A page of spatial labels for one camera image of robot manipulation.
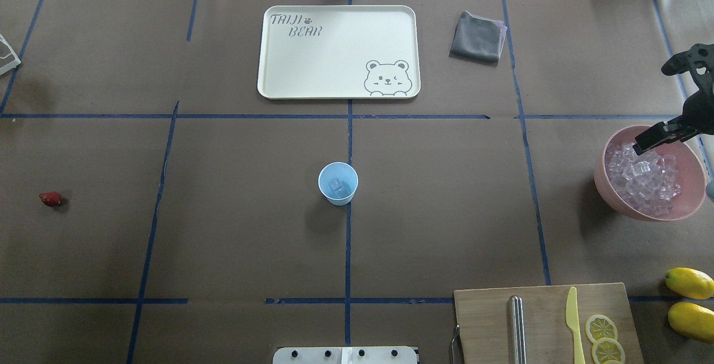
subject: tabletop grid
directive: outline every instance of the tabletop grid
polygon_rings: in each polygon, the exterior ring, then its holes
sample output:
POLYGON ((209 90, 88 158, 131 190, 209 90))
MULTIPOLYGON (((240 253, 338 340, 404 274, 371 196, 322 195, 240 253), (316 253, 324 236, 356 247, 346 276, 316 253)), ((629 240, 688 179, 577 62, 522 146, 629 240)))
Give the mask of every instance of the tabletop grid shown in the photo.
MULTIPOLYGON (((518 120, 520 123, 520 129, 523 136, 523 153, 525 155, 525 161, 528 168, 528 179, 530 181, 530 191, 533 204, 535 206, 535 220, 534 224, 538 232, 538 240, 540 242, 541 251, 541 261, 543 270, 543 284, 551 285, 551 272, 548 265, 548 248, 546 245, 546 240, 544 237, 543 222, 541 219, 541 208, 538 199, 538 190, 536 188, 536 177, 533 171, 533 161, 530 155, 530 144, 528 140, 528 126, 527 122, 529 120, 620 120, 620 119, 642 119, 642 120, 666 120, 671 118, 670 115, 528 115, 523 107, 523 102, 520 94, 520 85, 517 75, 516 67, 516 46, 514 45, 512 38, 512 31, 510 19, 508 16, 508 6, 506 0, 501 0, 503 6, 503 16, 505 18, 505 24, 508 26, 509 31, 507 33, 508 42, 508 52, 510 54, 511 70, 513 72, 513 87, 518 104, 518 116, 513 119, 518 120)), ((657 0, 652 0, 655 10, 657 12, 657 18, 660 24, 660 31, 663 36, 662 41, 666 44, 670 54, 672 53, 670 42, 667 37, 667 33, 661 21, 661 16, 659 13, 659 7, 657 0)), ((35 27, 36 21, 38 19, 40 10, 44 0, 39 0, 36 6, 36 10, 33 14, 33 19, 28 28, 25 41, 22 44, 20 54, 20 59, 23 58, 28 44, 31 43, 31 34, 35 27)), ((346 0, 347 4, 352 4, 352 0, 346 0)), ((196 10, 199 4, 199 0, 193 0, 193 6, 191 9, 191 19, 188 24, 188 30, 186 35, 186 41, 191 42, 191 36, 194 28, 194 19, 196 18, 196 10)), ((520 28, 515 28, 516 32, 522 31, 520 28)), ((156 113, 156 114, 122 114, 122 113, 102 113, 102 114, 82 114, 82 113, 5 113, 5 107, 8 100, 11 97, 11 90, 13 84, 15 83, 15 78, 17 73, 22 70, 22 67, 18 67, 13 70, 11 74, 9 83, 7 85, 7 90, 4 93, 2 105, 0 105, 0 119, 15 119, 15 118, 26 118, 26 119, 83 119, 83 118, 113 118, 113 119, 170 119, 171 124, 168 129, 168 137, 166 141, 166 150, 163 156, 163 166, 160 173, 160 181, 158 184, 158 192, 156 196, 156 203, 153 211, 153 222, 150 226, 150 232, 148 236, 148 245, 146 248, 146 259, 143 265, 143 273, 141 277, 141 285, 137 298, 72 298, 72 297, 57 297, 57 298, 13 298, 13 297, 3 297, 0 298, 0 303, 2 304, 109 304, 109 305, 135 305, 136 311, 133 320, 132 338, 129 345, 129 351, 127 356, 127 362, 133 362, 133 354, 136 347, 136 340, 141 332, 141 310, 143 305, 186 305, 189 304, 188 298, 145 298, 146 283, 148 281, 148 276, 150 275, 150 265, 151 265, 151 254, 153 250, 153 239, 156 234, 156 225, 159 217, 159 206, 161 203, 161 197, 163 194, 163 186, 165 183, 166 176, 171 174, 169 165, 169 156, 171 152, 171 144, 173 141, 174 128, 176 124, 182 120, 192 120, 192 119, 217 119, 217 120, 261 120, 261 119, 306 119, 306 120, 346 120, 348 126, 347 134, 347 163, 352 164, 353 160, 353 140, 355 137, 353 131, 354 120, 489 120, 490 116, 486 114, 481 115, 355 115, 353 113, 353 102, 348 100, 345 102, 346 114, 336 114, 336 115, 311 115, 311 114, 191 114, 191 113, 179 113, 180 101, 176 103, 173 113, 156 113)), ((686 91, 681 78, 678 77, 678 82, 682 91, 682 95, 686 98, 686 91)), ((698 145, 701 148, 703 160, 706 164, 709 176, 712 176, 712 166, 709 156, 707 155, 704 143, 701 141, 701 137, 698 139, 698 145)), ((265 305, 311 305, 311 304, 338 304, 344 305, 344 343, 350 346, 352 343, 351 337, 351 326, 350 322, 352 319, 352 304, 453 304, 453 298, 444 297, 431 297, 431 296, 415 296, 411 298, 390 298, 388 296, 380 298, 354 298, 351 292, 351 238, 352 238, 352 204, 347 204, 346 206, 346 245, 345 245, 345 285, 344 298, 326 296, 323 298, 266 298, 265 305)), ((646 296, 646 295, 633 295, 630 296, 631 303, 647 302, 647 301, 672 301, 677 300, 675 298, 668 298, 663 296, 646 296)))

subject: lemon slice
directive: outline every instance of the lemon slice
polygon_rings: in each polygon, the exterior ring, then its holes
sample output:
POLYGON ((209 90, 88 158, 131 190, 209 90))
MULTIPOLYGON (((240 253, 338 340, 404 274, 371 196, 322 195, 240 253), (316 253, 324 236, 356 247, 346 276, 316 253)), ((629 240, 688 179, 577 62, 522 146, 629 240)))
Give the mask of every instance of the lemon slice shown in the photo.
POLYGON ((605 364, 613 360, 625 364, 625 351, 615 339, 600 338, 592 345, 592 360, 595 364, 605 364))
POLYGON ((587 319, 585 334, 592 343, 602 338, 610 338, 617 341, 617 326, 607 316, 595 315, 587 319))

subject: table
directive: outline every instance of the table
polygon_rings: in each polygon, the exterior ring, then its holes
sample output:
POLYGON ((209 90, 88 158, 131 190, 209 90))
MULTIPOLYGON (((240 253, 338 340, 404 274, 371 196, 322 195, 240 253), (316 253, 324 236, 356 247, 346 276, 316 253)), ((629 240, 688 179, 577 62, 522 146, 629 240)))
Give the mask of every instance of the table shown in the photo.
POLYGON ((710 0, 2 1, 23 61, 0 77, 4 361, 441 363, 455 289, 620 281, 646 362, 714 357, 668 328, 663 285, 714 273, 714 206, 639 222, 592 183, 612 133, 680 114, 691 79, 659 67, 714 42, 710 0), (347 3, 413 8, 419 95, 261 97, 263 12, 347 3), (498 65, 449 57, 462 11, 507 23, 498 65), (316 186, 332 161, 360 176, 346 207, 316 186))

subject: pink bowl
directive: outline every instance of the pink bowl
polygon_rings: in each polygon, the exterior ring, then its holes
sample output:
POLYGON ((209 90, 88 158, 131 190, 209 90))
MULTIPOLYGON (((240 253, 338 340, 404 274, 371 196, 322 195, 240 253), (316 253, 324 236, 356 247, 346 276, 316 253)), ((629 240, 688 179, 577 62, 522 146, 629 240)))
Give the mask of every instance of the pink bowl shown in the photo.
POLYGON ((607 171, 605 170, 605 150, 607 149, 607 145, 610 143, 614 143, 615 145, 634 143, 635 136, 640 135, 640 133, 649 127, 648 125, 625 127, 617 131, 617 133, 607 140, 605 147, 602 148, 602 152, 597 159, 595 168, 595 185, 597 191, 612 209, 633 219, 648 220, 650 222, 670 222, 672 220, 680 220, 692 216, 692 214, 702 206, 704 198, 706 197, 706 176, 704 174, 704 167, 699 161, 699 158, 685 143, 675 142, 663 144, 654 150, 660 155, 671 154, 677 157, 677 170, 679 171, 677 182, 682 186, 682 193, 673 199, 674 207, 668 215, 661 217, 648 216, 628 206, 627 202, 617 195, 609 179, 607 179, 607 171))

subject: robotic arm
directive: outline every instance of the robotic arm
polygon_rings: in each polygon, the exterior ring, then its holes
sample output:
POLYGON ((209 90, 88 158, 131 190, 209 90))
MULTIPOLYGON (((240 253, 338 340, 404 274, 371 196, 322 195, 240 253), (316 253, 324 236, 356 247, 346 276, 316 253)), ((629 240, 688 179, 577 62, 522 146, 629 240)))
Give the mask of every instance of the robotic arm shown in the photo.
POLYGON ((689 72, 699 91, 684 102, 682 115, 657 123, 635 137, 635 153, 643 153, 664 143, 686 141, 698 134, 714 135, 714 44, 697 43, 679 52, 662 66, 662 74, 689 72))

